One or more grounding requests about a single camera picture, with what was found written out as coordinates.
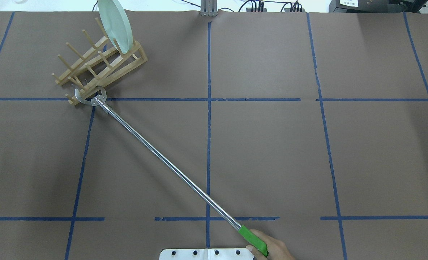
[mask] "reacher grabber tool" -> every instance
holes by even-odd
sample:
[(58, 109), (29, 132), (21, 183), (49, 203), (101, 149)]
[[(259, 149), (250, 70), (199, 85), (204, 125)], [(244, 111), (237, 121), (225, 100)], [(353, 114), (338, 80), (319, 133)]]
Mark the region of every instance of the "reacher grabber tool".
[(116, 113), (106, 101), (106, 91), (103, 87), (97, 86), (100, 89), (101, 93), (92, 97), (90, 101), (83, 99), (80, 96), (79, 91), (75, 90), (75, 96), (80, 102), (91, 105), (93, 107), (100, 106), (110, 114), (115, 120), (117, 120), (124, 128), (126, 128), (135, 138), (137, 138), (145, 147), (147, 147), (156, 157), (158, 157), (168, 168), (173, 171), (177, 176), (179, 176), (190, 188), (192, 188), (206, 203), (208, 203), (215, 211), (217, 211), (227, 222), (229, 222), (240, 235), (242, 235), (248, 242), (250, 242), (254, 247), (256, 247), (263, 255), (267, 256), (269, 252), (267, 251), (267, 245), (254, 235), (247, 227), (240, 225), (232, 216), (230, 216), (224, 209), (222, 209), (216, 202), (214, 202), (208, 194), (206, 194), (202, 189), (200, 189), (192, 180), (190, 180), (181, 170), (179, 170), (171, 161), (169, 161), (162, 153), (160, 153), (156, 148), (154, 148), (148, 141), (143, 138), (133, 127), (131, 127), (125, 120), (123, 120), (118, 113)]

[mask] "white bracket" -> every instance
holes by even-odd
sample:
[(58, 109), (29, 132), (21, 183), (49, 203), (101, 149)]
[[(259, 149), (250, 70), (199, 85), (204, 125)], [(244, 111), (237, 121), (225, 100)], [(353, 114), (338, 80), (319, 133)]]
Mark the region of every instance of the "white bracket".
[(252, 260), (246, 248), (163, 250), (159, 260)]
[(217, 16), (217, 0), (201, 0), (201, 16)]

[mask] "gray table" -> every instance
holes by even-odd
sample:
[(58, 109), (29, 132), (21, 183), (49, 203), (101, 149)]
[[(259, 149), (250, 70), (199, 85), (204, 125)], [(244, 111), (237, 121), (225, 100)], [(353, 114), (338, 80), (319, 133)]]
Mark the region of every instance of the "gray table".
[[(55, 85), (97, 15), (0, 13), (0, 259), (244, 247)], [(242, 224), (299, 260), (428, 259), (428, 15), (128, 16), (149, 61), (110, 105)]]

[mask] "human hand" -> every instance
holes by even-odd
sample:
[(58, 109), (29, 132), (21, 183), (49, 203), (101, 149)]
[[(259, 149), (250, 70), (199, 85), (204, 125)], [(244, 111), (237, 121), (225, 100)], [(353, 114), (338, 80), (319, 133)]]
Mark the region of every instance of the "human hand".
[(247, 250), (249, 250), (257, 260), (296, 260), (290, 254), (290, 252), (286, 248), (285, 243), (283, 243), (282, 241), (277, 240), (273, 237), (269, 237), (268, 235), (256, 229), (250, 229), (250, 231), (267, 244), (267, 250), (269, 252), (269, 256), (265, 257), (254, 246), (246, 246)]

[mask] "printed label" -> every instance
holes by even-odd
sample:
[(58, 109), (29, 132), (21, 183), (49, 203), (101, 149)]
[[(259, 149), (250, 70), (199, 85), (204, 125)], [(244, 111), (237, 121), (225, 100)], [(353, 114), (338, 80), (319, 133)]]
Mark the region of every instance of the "printed label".
[(348, 7), (358, 7), (358, 0), (339, 0), (339, 3)]

